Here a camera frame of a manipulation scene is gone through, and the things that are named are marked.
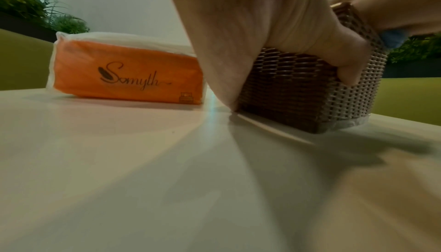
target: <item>orange tissue package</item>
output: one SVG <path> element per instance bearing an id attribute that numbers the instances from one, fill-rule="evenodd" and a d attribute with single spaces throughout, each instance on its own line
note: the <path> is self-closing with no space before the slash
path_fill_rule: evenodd
<path id="1" fill-rule="evenodd" d="M 189 46 L 92 32 L 57 33 L 47 88 L 80 97 L 201 104 L 206 86 Z"/>

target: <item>blue object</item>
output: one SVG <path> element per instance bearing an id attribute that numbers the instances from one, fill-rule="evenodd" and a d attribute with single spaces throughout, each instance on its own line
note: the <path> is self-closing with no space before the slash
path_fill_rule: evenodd
<path id="1" fill-rule="evenodd" d="M 409 38 L 409 34 L 403 29 L 392 29 L 382 32 L 380 37 L 387 48 L 394 49 L 400 47 Z"/>

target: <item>foliage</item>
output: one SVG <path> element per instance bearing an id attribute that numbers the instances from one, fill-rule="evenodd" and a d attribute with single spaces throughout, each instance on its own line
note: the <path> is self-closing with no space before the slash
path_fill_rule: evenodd
<path id="1" fill-rule="evenodd" d="M 389 54 L 388 63 L 402 63 L 441 57 L 441 34 L 414 36 Z"/>
<path id="2" fill-rule="evenodd" d="M 54 31 L 70 34 L 89 31 L 84 20 L 58 11 L 57 8 L 64 8 L 59 3 L 56 0 L 0 0 L 0 11 Z"/>
<path id="3" fill-rule="evenodd" d="M 79 34 L 89 32 L 84 20 L 71 15 L 57 16 L 50 24 L 50 28 L 68 34 Z"/>
<path id="4" fill-rule="evenodd" d="M 0 0 L 0 11 L 40 25 L 45 23 L 45 4 L 40 0 Z"/>

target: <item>black planter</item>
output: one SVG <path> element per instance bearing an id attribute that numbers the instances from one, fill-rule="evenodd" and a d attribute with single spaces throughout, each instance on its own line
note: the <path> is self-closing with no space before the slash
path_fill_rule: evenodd
<path id="1" fill-rule="evenodd" d="M 0 12 L 0 29 L 22 34 L 25 36 L 55 42 L 57 40 L 54 30 L 38 26 L 17 17 Z"/>
<path id="2" fill-rule="evenodd" d="M 383 78 L 439 78 L 441 58 L 387 64 Z"/>

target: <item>woven texture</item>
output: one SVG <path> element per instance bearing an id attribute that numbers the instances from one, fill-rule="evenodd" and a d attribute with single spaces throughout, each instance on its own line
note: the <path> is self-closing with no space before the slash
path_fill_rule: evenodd
<path id="1" fill-rule="evenodd" d="M 356 126 L 367 121 L 387 60 L 386 48 L 349 3 L 333 7 L 342 25 L 372 45 L 372 56 L 357 86 L 345 86 L 336 68 L 306 54 L 262 49 L 239 103 L 242 110 L 311 133 Z"/>

